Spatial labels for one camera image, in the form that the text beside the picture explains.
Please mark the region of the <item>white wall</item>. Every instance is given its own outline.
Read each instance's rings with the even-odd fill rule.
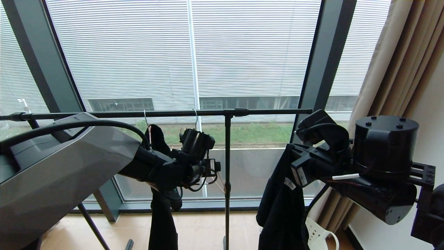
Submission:
[[[444,183],[444,54],[412,119],[420,124],[413,160],[435,165],[435,186]],[[364,250],[421,249],[433,246],[410,236],[416,205],[401,222],[388,226],[371,213],[360,209],[350,229]]]

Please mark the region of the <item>light wood floor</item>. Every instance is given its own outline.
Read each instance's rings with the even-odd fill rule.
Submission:
[[[260,227],[254,212],[230,214],[230,249],[257,250]],[[109,223],[103,215],[92,215],[94,223],[112,250],[123,250],[128,239],[134,241],[133,250],[148,249],[151,225],[150,214],[122,214],[116,223]],[[224,213],[174,214],[180,250],[222,250],[225,235]],[[337,234],[340,250],[352,250],[343,235]],[[329,240],[329,249],[335,249]],[[97,238],[81,215],[67,215],[49,230],[41,250],[100,250]]]

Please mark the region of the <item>gray metal beam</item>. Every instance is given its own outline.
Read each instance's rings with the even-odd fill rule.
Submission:
[[[356,0],[323,0],[298,108],[324,109],[349,33]],[[297,115],[293,131],[307,115]],[[298,142],[292,133],[290,142]]]
[[[46,3],[41,0],[2,0],[6,15],[31,74],[51,113],[86,111],[58,41]],[[123,201],[115,181],[94,193],[110,222]]]

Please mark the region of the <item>green lawn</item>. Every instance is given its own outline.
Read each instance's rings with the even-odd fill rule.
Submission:
[[[348,122],[338,122],[339,125],[347,127]],[[139,121],[135,125],[145,132],[147,125],[145,121]],[[182,127],[193,127],[194,125],[160,125],[165,135],[165,141],[169,146],[180,147],[179,132]],[[234,147],[259,147],[276,146],[289,142],[292,123],[244,123],[232,124],[231,144]],[[11,127],[8,130],[0,130],[0,140],[14,136],[29,130],[29,127]],[[140,140],[139,136],[132,131],[119,129],[132,137]],[[203,124],[203,132],[210,134],[216,140],[216,145],[225,144],[225,126],[223,124]]]

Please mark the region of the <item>curtain fold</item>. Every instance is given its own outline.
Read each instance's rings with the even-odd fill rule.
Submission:
[[[350,118],[350,138],[362,117],[411,115],[443,53],[443,28],[444,1],[392,1]],[[309,216],[332,232],[346,229],[359,210],[334,190],[319,202],[323,206]]]

